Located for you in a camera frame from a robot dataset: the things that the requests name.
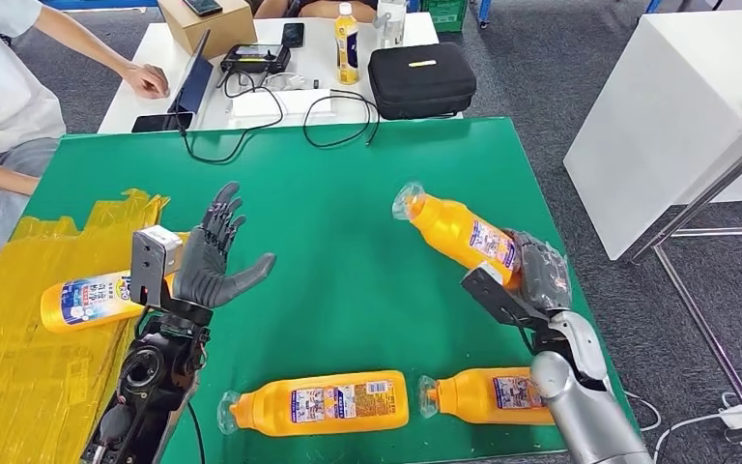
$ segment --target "gray carpet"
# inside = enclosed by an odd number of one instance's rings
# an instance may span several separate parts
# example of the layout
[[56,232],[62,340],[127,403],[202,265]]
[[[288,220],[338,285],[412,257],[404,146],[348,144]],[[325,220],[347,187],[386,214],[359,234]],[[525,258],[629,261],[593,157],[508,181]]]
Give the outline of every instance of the gray carpet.
[[[478,92],[466,116],[513,118],[625,388],[654,403],[666,423],[675,423],[716,412],[721,393],[729,390],[726,378],[655,257],[639,266],[607,259],[561,163],[645,4],[503,0],[493,4],[488,29],[478,29],[471,7],[464,33],[442,34],[442,39],[465,49],[478,76]],[[662,8],[674,10],[678,4],[665,2]],[[697,0],[686,8],[704,6]],[[154,12],[75,16],[129,57],[146,24],[158,20]],[[58,95],[69,130],[95,131],[119,79],[50,42],[31,32],[15,42],[15,50]],[[710,208],[696,223],[742,224],[742,204]],[[742,374],[742,239],[676,240],[667,251]],[[646,409],[636,403],[634,409],[641,423],[651,422]],[[723,427],[713,420],[676,432],[667,459],[660,462],[723,461],[738,450],[724,442]],[[651,450],[665,428],[644,435]],[[492,462],[569,459],[559,455]]]

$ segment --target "metal rod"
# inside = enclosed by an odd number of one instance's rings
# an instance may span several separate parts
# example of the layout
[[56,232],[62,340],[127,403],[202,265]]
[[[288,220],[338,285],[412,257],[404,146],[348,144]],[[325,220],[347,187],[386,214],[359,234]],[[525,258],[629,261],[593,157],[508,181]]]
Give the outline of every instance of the metal rod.
[[630,258],[630,261],[637,263],[638,259],[651,248],[660,245],[664,242],[673,232],[684,226],[690,219],[694,218],[699,211],[706,206],[710,200],[718,196],[719,193],[724,191],[729,184],[735,181],[742,174],[742,156],[732,166],[729,167],[724,173],[713,181],[703,192],[699,194],[693,201],[691,201],[678,216],[674,217],[669,224],[665,225],[655,237],[650,239],[646,245],[642,246],[641,249],[636,251],[636,254]]
[[742,235],[742,227],[714,227],[710,229],[678,229],[671,237],[721,237]]
[[693,300],[693,296],[690,294],[690,291],[687,290],[686,286],[684,286],[684,282],[681,281],[681,277],[678,276],[678,273],[672,266],[672,263],[667,257],[667,254],[664,253],[664,250],[658,245],[653,247],[653,251],[658,257],[658,260],[661,261],[661,265],[664,267],[664,270],[667,272],[667,275],[672,281],[672,286],[674,286],[675,290],[678,291],[678,296],[681,297],[681,301],[684,302],[684,305],[690,312],[690,316],[692,316],[693,321],[695,321],[696,326],[699,328],[701,336],[703,337],[704,341],[706,341],[706,344],[709,346],[710,351],[712,351],[712,354],[713,356],[715,356],[715,359],[718,361],[721,369],[727,375],[729,383],[735,390],[735,395],[738,396],[738,399],[741,401],[742,404],[742,381],[741,378],[738,377],[738,373],[735,371],[735,367],[732,365],[732,362],[727,357],[727,353],[724,351],[724,347],[721,346],[718,338],[716,338],[715,334],[712,333],[712,329],[709,327],[709,324],[707,324],[706,319],[704,319],[703,317],[703,314],[701,314],[701,311],[696,305],[696,302]]

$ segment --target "clear bottle cap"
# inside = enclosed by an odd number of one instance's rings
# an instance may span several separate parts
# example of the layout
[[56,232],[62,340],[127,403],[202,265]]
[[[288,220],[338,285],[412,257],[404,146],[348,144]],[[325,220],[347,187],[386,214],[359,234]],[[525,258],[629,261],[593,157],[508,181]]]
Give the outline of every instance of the clear bottle cap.
[[223,394],[220,403],[217,404],[217,427],[220,428],[223,435],[231,435],[238,429],[238,423],[229,408],[236,404],[240,397],[239,393],[230,390]]
[[400,220],[411,220],[414,218],[414,210],[418,210],[420,203],[425,201],[425,189],[419,182],[408,182],[399,190],[394,203],[391,205],[391,213],[394,218]]
[[437,414],[439,404],[437,381],[426,375],[419,377],[419,413],[428,419]]

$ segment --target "yellow plastic sheet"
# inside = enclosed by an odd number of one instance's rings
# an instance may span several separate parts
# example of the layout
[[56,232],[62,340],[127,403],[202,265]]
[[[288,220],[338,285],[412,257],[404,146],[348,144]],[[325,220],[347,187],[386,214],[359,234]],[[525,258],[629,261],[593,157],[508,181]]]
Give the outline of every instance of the yellow plastic sheet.
[[115,387],[132,320],[72,333],[44,328],[50,285],[128,269],[132,232],[168,201],[132,189],[99,201],[78,232],[70,217],[24,217],[0,253],[0,464],[78,462]]

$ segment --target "green tabletop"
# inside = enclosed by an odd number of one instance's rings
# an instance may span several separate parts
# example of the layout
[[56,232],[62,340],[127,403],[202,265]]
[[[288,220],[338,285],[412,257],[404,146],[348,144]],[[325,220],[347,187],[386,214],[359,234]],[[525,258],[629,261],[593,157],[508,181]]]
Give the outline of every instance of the green tabletop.
[[[356,128],[318,127],[312,136],[338,139]],[[197,132],[195,151],[222,157],[238,136]],[[215,311],[209,363],[192,399],[207,462],[395,463],[564,450],[554,427],[471,425],[418,412],[422,374],[530,363],[517,330],[497,324],[459,285],[462,267],[390,211],[397,191],[417,180],[494,225],[563,249],[510,120],[385,123],[370,147],[356,140],[330,150],[307,144],[300,128],[259,130],[225,165],[190,159],[176,133],[65,138],[25,214],[72,216],[80,225],[96,200],[138,188],[170,196],[161,223],[186,231],[231,180],[241,183],[248,221],[230,271],[266,251],[277,262],[265,282]],[[573,309],[592,321],[571,276]],[[411,420],[403,428],[293,438],[217,430],[215,409],[227,390],[378,369],[398,369],[409,383]],[[612,367],[611,376],[632,420]],[[198,449],[184,415],[163,463],[190,462],[198,462]]]

